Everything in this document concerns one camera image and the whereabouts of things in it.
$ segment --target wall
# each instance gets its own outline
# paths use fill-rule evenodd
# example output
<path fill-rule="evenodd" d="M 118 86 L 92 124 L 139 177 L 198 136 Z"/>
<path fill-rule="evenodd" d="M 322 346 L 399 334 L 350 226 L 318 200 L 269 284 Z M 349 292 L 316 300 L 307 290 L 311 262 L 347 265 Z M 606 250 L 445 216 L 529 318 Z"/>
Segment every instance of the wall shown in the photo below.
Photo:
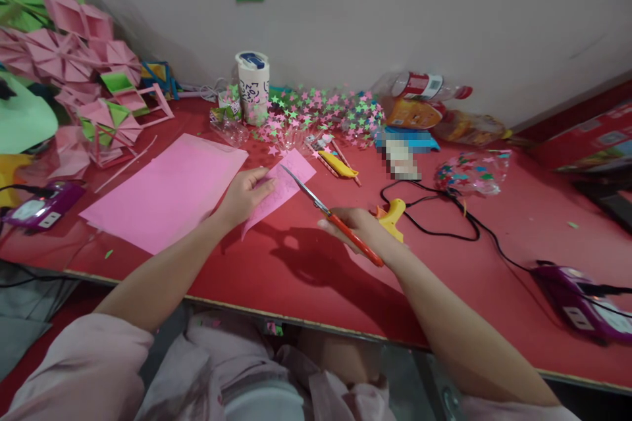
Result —
<path fill-rule="evenodd" d="M 471 85 L 461 103 L 513 126 L 632 69 L 631 0 L 88 0 L 184 82 L 271 58 L 273 84 L 369 87 L 385 70 Z"/>

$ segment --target hand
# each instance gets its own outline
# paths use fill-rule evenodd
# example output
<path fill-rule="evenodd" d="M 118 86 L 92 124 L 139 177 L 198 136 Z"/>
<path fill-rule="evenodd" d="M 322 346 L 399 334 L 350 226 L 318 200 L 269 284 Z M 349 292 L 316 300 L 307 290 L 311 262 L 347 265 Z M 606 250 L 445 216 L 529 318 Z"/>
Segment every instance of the hand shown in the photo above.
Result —
<path fill-rule="evenodd" d="M 232 180 L 216 212 L 230 228 L 237 227 L 248 219 L 255 207 L 275 190 L 276 179 L 265 182 L 257 189 L 254 188 L 268 171 L 268 168 L 241 171 Z"/>
<path fill-rule="evenodd" d="M 331 209 L 331 213 L 340 217 L 349 229 L 355 235 L 366 243 L 371 250 L 376 252 L 379 257 L 388 265 L 394 257 L 394 254 L 405 249 L 406 247 L 398 242 L 388 231 L 382 227 L 382 224 L 364 209 L 355 209 L 351 207 L 336 207 Z M 331 222 L 327 219 L 318 221 L 318 227 L 343 241 L 356 253 L 362 253 L 351 241 Z"/>

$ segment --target red table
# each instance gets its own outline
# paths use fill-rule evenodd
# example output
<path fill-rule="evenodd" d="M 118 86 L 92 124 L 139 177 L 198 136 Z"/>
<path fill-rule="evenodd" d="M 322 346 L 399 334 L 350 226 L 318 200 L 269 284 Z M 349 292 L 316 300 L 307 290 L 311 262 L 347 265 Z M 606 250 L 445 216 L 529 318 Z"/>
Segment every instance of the red table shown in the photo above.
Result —
<path fill-rule="evenodd" d="M 201 99 L 172 102 L 176 120 L 149 128 L 139 140 L 143 149 L 155 135 L 150 151 L 99 195 L 88 192 L 52 230 L 25 236 L 12 230 L 0 240 L 0 258 L 30 266 L 118 282 L 149 255 L 111 235 L 99 234 L 77 214 L 112 190 L 162 152 L 180 134 L 217 140 L 208 125 L 209 104 Z M 270 166 L 278 159 L 266 154 L 264 143 L 246 145 L 244 168 Z M 419 155 L 425 183 L 436 166 L 460 151 L 445 146 L 440 153 Z M 338 180 L 319 163 L 309 187 L 329 207 L 382 204 L 379 191 L 391 181 L 375 150 L 345 148 L 360 172 L 363 186 Z M 112 170 L 86 173 L 88 189 L 96 189 Z M 407 201 L 423 192 L 398 188 L 389 197 Z M 495 197 L 470 197 L 467 208 L 496 232 L 507 255 L 526 266 L 535 259 L 574 266 L 597 281 L 632 286 L 631 238 L 580 196 L 561 177 L 545 172 L 530 158 L 514 153 L 502 192 Z M 421 203 L 410 213 L 436 232 L 473 235 L 455 206 L 440 200 Z M 319 211 L 302 194 L 254 226 L 240 242 L 231 232 L 215 249 L 192 286 L 189 297 L 228 308 L 313 324 L 410 346 L 427 342 L 404 296 L 387 268 L 356 264 L 344 246 L 316 228 Z M 567 222 L 579 225 L 575 229 Z M 398 228 L 405 242 L 439 278 L 497 328 L 544 375 L 632 389 L 632 350 L 621 345 L 599 347 L 569 331 L 555 315 L 530 275 L 510 268 L 493 242 L 435 237 L 417 230 L 405 217 Z M 107 251 L 113 250 L 105 260 Z M 618 298 L 632 310 L 632 298 Z"/>

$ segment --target left hand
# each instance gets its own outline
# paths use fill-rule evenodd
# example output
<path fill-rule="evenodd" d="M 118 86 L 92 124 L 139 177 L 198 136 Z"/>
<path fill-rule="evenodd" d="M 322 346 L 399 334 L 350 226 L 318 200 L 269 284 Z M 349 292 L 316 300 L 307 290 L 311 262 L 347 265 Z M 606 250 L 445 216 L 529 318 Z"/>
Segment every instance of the left hand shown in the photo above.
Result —
<path fill-rule="evenodd" d="M 269 180 L 257 189 L 254 187 L 270 171 L 268 168 L 255 168 L 237 173 L 230 183 L 226 196 L 217 209 L 223 220 L 231 228 L 244 222 L 255 207 L 275 190 L 276 179 Z"/>

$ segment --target pink sleeve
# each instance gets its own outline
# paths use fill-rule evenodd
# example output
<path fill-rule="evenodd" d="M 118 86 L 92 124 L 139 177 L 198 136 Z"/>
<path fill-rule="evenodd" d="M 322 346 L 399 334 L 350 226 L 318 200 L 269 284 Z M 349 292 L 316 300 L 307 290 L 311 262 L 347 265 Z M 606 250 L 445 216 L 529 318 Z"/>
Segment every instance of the pink sleeve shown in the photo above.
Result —
<path fill-rule="evenodd" d="M 3 421 L 133 419 L 144 387 L 138 370 L 153 336 L 105 314 L 83 316 L 53 341 Z"/>
<path fill-rule="evenodd" d="M 522 403 L 497 403 L 474 397 L 463 397 L 463 413 L 471 421 L 579 421 L 563 406 L 536 407 Z"/>

